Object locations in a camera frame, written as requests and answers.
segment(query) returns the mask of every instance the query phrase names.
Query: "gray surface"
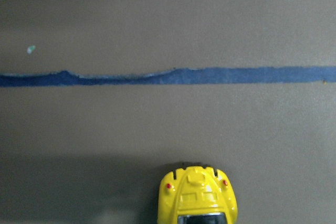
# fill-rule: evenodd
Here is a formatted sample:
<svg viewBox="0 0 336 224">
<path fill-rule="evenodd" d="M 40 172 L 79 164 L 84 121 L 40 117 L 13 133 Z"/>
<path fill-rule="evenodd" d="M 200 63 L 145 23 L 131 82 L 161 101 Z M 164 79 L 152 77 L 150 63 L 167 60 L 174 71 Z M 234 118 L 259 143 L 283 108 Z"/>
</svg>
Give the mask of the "gray surface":
<svg viewBox="0 0 336 224">
<path fill-rule="evenodd" d="M 335 0 L 0 3 L 1 72 L 335 65 Z M 180 161 L 228 174 L 238 223 L 334 223 L 335 87 L 0 89 L 0 223 L 155 223 Z"/>
</svg>

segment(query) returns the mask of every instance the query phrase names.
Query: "yellow toy car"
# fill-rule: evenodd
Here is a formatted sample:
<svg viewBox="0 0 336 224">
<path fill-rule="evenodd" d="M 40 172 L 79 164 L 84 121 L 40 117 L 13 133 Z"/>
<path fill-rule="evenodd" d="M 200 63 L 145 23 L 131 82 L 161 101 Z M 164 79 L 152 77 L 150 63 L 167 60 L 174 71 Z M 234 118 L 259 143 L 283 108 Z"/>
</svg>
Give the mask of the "yellow toy car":
<svg viewBox="0 0 336 224">
<path fill-rule="evenodd" d="M 234 224 L 237 215 L 233 188 L 221 170 L 190 166 L 161 181 L 158 224 Z"/>
</svg>

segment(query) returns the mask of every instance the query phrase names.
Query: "paint chip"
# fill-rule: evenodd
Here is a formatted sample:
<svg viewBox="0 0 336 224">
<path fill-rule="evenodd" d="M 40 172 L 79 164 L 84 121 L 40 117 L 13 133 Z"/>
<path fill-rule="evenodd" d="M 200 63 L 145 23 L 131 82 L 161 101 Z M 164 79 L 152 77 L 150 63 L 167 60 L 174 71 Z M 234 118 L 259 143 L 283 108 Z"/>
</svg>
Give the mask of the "paint chip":
<svg viewBox="0 0 336 224">
<path fill-rule="evenodd" d="M 36 46 L 32 45 L 27 48 L 27 53 L 31 54 L 35 50 Z"/>
</svg>

